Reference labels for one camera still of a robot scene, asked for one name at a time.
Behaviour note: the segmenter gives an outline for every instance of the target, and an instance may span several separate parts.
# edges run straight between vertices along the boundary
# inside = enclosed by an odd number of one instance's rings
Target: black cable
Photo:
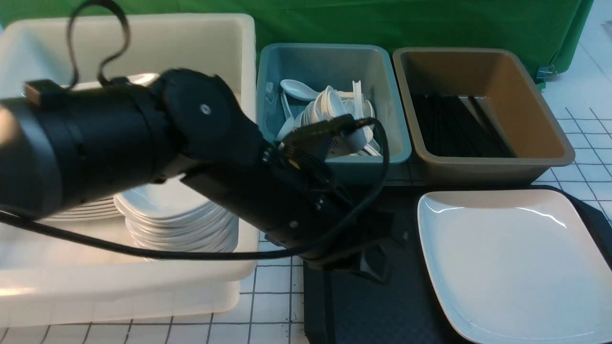
[[[381,176],[376,184],[371,188],[367,196],[365,196],[357,206],[355,206],[348,214],[342,218],[334,227],[327,232],[324,236],[319,239],[310,242],[308,244],[302,244],[297,247],[285,250],[276,250],[269,252],[233,252],[233,253],[214,253],[214,252],[171,252],[171,251],[158,251],[139,249],[132,246],[117,244],[116,242],[106,241],[97,239],[87,235],[74,233],[71,231],[61,230],[52,226],[44,225],[42,223],[33,222],[31,220],[22,219],[13,215],[5,214],[0,212],[0,222],[6,223],[22,230],[31,231],[46,236],[54,237],[56,239],[67,240],[76,242],[77,244],[83,244],[97,249],[107,250],[116,253],[123,253],[125,255],[138,256],[143,258],[160,259],[160,260],[268,260],[268,259],[279,259],[290,256],[296,256],[303,254],[312,248],[326,243],[328,240],[333,239],[337,236],[340,231],[345,229],[365,208],[367,208],[374,199],[378,196],[380,191],[383,189],[384,181],[387,178],[387,172],[389,170],[389,142],[383,125],[375,118],[366,118],[356,121],[356,126],[353,128],[364,127],[366,125],[374,125],[376,131],[381,137],[382,147],[382,167]]]
[[[75,57],[75,49],[74,49],[73,42],[72,42],[72,32],[74,30],[74,24],[78,18],[78,15],[81,13],[81,11],[83,11],[84,9],[88,7],[92,7],[92,6],[104,7],[105,9],[111,11],[117,17],[117,19],[119,19],[119,22],[121,23],[121,29],[123,30],[123,37],[124,37],[123,46],[121,47],[121,49],[117,51],[115,54],[112,54],[111,56],[105,58],[98,66],[97,79],[98,79],[98,82],[102,86],[108,86],[110,84],[110,81],[108,81],[108,79],[104,77],[104,67],[109,62],[123,55],[123,53],[127,51],[128,47],[130,46],[130,42],[132,41],[132,33],[130,31],[130,25],[127,21],[127,17],[125,16],[125,12],[123,12],[121,7],[117,5],[113,0],[87,0],[84,3],[82,3],[79,7],[77,7],[70,14],[70,18],[68,20],[68,29],[66,30],[66,39],[68,41],[68,56],[70,58],[70,63],[72,65],[72,81],[70,82],[70,86],[68,87],[68,90],[73,89],[77,85],[78,80],[79,80],[77,59]]]

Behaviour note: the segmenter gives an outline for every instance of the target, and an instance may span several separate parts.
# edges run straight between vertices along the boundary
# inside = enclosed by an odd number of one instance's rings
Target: brown tray
[[[518,58],[505,50],[402,48],[395,76],[414,151],[434,185],[528,185],[551,166],[569,165],[574,150]],[[516,158],[439,157],[427,151],[411,92],[473,95]],[[465,101],[474,114],[475,110]]]

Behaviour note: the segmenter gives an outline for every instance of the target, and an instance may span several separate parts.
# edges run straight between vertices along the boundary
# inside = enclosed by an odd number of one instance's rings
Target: green backdrop
[[[490,47],[519,56],[532,75],[569,68],[593,0],[116,0],[126,12],[242,12],[257,46],[274,42],[400,47]],[[1,0],[3,26],[66,17],[81,0]],[[106,14],[88,10],[87,14]]]

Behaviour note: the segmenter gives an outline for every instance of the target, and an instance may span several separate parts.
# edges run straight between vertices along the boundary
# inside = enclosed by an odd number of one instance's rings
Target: black tray
[[[612,269],[612,229],[601,211],[566,196]],[[393,276],[381,286],[339,272],[304,269],[304,329],[310,344],[470,343],[451,327],[433,291],[418,237],[416,204],[440,187],[386,187],[375,206],[408,226],[404,249],[389,252]]]

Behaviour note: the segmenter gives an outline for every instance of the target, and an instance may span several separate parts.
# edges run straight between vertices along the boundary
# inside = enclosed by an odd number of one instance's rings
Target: screw
[[[268,162],[270,160],[270,152],[269,151],[265,151],[264,152],[264,156],[263,156],[263,158],[261,158],[261,160],[263,160],[263,162]]]
[[[212,113],[211,107],[209,107],[206,104],[200,105],[200,111],[202,111],[203,114],[211,114]]]

